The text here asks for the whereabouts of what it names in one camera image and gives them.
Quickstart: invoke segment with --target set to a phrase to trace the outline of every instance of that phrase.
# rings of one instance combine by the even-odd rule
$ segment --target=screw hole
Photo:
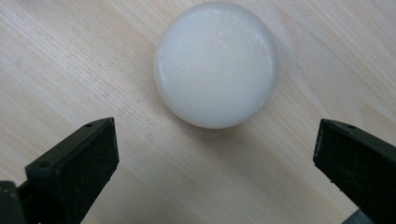
[[[43,161],[40,163],[40,168],[47,168],[52,165],[51,161]]]

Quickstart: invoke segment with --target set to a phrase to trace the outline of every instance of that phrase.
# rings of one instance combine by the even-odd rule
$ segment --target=metal part
[[[82,126],[26,166],[28,180],[9,187],[17,197],[0,201],[0,223],[80,223],[118,163],[114,119]]]
[[[374,223],[396,222],[396,147],[352,125],[323,119],[314,162]]]

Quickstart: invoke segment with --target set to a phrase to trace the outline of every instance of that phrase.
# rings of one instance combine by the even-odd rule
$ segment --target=ball
[[[276,47],[251,11],[229,3],[192,7],[167,28],[154,58],[161,97],[181,119],[232,127],[266,102],[276,82]]]

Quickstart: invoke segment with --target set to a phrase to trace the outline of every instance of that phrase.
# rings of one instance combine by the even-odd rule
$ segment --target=light wood surface
[[[341,223],[356,206],[312,162],[321,118],[396,145],[396,3],[231,1],[272,31],[276,88],[226,130],[178,119],[155,48],[202,1],[0,0],[0,179],[81,125],[116,121],[120,165],[83,223]]]

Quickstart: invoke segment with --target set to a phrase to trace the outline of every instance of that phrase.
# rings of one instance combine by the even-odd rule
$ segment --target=white sphere
[[[228,3],[185,11],[157,48],[154,75],[169,108],[196,126],[237,125],[263,106],[276,81],[268,28],[252,12]]]

